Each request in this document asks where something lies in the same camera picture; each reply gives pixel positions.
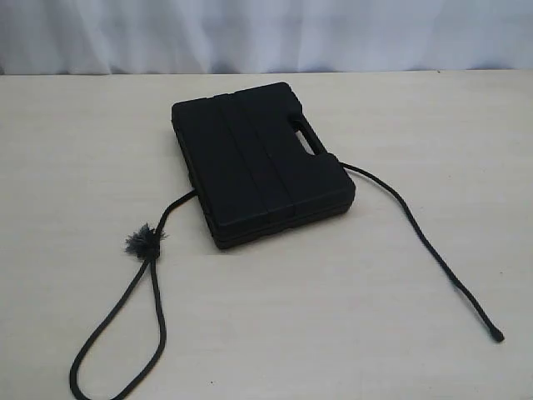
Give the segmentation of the black plastic tool case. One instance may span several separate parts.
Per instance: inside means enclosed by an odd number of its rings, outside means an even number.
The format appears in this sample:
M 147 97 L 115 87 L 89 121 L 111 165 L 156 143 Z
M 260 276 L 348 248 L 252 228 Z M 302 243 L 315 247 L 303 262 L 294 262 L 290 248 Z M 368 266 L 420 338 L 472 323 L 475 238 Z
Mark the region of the black plastic tool case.
M 346 212 L 356 186 L 286 82 L 172 105 L 172 126 L 218 248 Z

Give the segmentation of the white backdrop curtain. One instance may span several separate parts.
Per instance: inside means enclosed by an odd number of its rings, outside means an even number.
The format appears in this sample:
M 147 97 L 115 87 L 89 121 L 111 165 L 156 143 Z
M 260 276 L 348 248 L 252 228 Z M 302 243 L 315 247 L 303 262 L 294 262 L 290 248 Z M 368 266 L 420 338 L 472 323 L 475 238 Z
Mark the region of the white backdrop curtain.
M 1 71 L 522 69 L 529 1 L 4 1 Z

